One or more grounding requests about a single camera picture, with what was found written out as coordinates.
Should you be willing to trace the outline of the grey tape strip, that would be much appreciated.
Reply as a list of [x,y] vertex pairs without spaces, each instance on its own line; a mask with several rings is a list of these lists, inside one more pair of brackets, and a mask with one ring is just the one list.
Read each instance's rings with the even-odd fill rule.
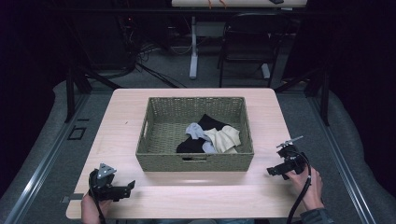
[[63,196],[61,199],[61,203],[70,203],[71,201],[81,200],[83,198],[83,193],[73,193],[70,195]]

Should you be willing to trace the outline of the black chair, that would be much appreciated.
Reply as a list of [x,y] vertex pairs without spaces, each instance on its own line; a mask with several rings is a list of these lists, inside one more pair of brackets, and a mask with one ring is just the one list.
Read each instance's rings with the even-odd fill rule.
[[239,13],[223,27],[217,68],[222,87],[225,63],[270,65],[268,86],[272,83],[277,58],[291,20],[281,14]]

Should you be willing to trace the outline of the black floor socket frame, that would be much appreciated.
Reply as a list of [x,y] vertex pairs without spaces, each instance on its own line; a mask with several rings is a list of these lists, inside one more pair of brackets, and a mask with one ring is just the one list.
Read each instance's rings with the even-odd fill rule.
[[85,127],[74,126],[69,133],[68,140],[81,140],[86,132]]

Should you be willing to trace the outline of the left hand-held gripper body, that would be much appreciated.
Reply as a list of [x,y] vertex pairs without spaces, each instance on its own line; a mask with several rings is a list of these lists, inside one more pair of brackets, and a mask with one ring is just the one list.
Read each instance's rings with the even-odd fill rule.
[[115,177],[116,169],[101,163],[98,169],[94,169],[89,177],[89,194],[96,201],[116,201],[115,189],[112,181]]

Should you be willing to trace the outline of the green woven basket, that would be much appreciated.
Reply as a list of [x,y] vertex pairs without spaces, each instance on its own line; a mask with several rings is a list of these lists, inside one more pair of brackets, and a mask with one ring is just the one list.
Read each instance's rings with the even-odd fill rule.
[[[177,153],[186,128],[207,114],[240,132],[236,153]],[[137,149],[145,172],[245,172],[254,150],[243,97],[150,97]]]

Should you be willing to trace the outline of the cream sock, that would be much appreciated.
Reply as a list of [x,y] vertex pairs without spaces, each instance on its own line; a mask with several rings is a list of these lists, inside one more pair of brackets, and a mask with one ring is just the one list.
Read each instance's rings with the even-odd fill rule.
[[218,153],[234,154],[235,148],[241,145],[240,132],[229,125],[225,125],[220,131],[216,128],[204,131],[204,134]]

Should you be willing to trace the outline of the black cloth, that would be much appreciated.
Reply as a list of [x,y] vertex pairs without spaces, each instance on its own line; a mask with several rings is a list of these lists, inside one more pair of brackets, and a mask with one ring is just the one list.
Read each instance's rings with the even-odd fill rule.
[[[220,122],[216,119],[212,119],[207,114],[204,114],[201,119],[196,122],[204,131],[216,128],[220,131],[226,123]],[[202,150],[203,140],[193,140],[188,134],[189,138],[177,146],[177,153],[204,153]]]

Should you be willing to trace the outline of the person's right hand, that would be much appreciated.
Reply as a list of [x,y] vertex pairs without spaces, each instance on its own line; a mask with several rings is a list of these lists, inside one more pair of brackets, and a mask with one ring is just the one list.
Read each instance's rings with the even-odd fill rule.
[[306,167],[299,175],[294,172],[288,172],[286,175],[290,178],[297,192],[302,192],[306,189],[302,202],[307,211],[324,207],[324,203],[321,200],[323,183],[316,169]]

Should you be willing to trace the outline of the black metal stand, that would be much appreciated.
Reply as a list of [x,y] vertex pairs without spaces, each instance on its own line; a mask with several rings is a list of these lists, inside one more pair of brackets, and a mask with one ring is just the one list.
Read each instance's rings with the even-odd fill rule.
[[325,69],[316,68],[302,76],[292,78],[285,84],[275,88],[275,92],[280,93],[286,91],[304,80],[307,80],[307,85],[304,89],[306,97],[315,97],[320,91],[319,116],[324,124],[329,126],[328,109],[330,99],[330,76]]
[[65,123],[69,122],[76,113],[75,88],[78,88],[79,92],[82,94],[90,94],[92,92],[92,85],[88,80],[89,77],[108,86],[112,90],[120,89],[120,85],[99,75],[93,70],[88,69],[87,67],[84,67],[82,65],[76,65],[75,63],[72,63],[69,67],[69,71],[65,80],[67,103]]

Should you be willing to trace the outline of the person's left hand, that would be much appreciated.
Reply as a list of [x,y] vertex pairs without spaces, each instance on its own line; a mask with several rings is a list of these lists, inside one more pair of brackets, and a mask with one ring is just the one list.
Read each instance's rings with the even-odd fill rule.
[[[105,217],[108,213],[111,200],[99,202],[99,207]],[[80,203],[81,206],[81,221],[83,224],[101,224],[99,218],[99,211],[93,198],[89,194],[85,194]]]

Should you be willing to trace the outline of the light grey sock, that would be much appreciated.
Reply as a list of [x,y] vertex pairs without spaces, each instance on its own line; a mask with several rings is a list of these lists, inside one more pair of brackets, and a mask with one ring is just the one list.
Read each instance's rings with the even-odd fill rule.
[[191,123],[186,128],[186,134],[189,134],[193,140],[201,139],[204,141],[202,144],[202,150],[204,153],[217,152],[212,144],[211,139],[205,134],[204,130],[198,123],[196,122]]

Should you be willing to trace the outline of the white-legged desk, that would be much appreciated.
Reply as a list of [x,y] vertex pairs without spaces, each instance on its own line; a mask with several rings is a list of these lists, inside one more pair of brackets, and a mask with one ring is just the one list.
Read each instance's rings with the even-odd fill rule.
[[[284,0],[283,4],[273,4],[269,0],[171,0],[171,6],[177,9],[253,9],[253,8],[303,8],[306,7],[308,0]],[[197,51],[197,22],[196,16],[191,19],[192,29],[192,53],[191,53],[191,66],[190,66],[190,79],[197,78],[198,66],[198,51]]]

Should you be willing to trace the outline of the aluminium floor rail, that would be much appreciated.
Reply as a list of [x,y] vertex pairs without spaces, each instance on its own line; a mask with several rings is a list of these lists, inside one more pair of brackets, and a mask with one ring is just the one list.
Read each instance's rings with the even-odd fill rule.
[[[64,103],[55,101],[49,119],[6,195],[0,199],[0,224],[79,224],[66,216],[63,196],[75,187],[92,145],[99,114],[90,113],[92,97],[77,99],[76,113],[64,122]],[[81,140],[68,140],[74,126],[85,127]]]
[[346,191],[351,201],[354,204],[354,207],[361,220],[361,223],[377,224],[373,216],[373,213],[370,210],[368,203],[366,202],[361,192],[361,188],[359,187],[358,183],[356,182],[356,179],[351,173],[349,166],[347,165],[347,161],[332,132],[332,128],[330,126],[327,126],[321,118],[318,102],[312,98],[308,98],[307,102],[310,104],[311,109],[314,111],[317,123],[320,129],[324,132],[328,144],[330,145],[330,152],[332,154],[332,159],[334,160],[335,166],[337,167],[338,174],[341,176],[344,182]]

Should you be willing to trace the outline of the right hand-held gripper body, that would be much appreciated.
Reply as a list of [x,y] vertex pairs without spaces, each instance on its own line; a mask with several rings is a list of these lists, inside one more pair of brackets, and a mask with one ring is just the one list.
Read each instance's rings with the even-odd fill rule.
[[289,172],[294,171],[297,175],[301,174],[308,164],[305,154],[300,152],[297,146],[293,144],[299,139],[301,139],[301,136],[287,140],[277,146],[279,148],[277,154],[284,159],[283,163],[288,165]]

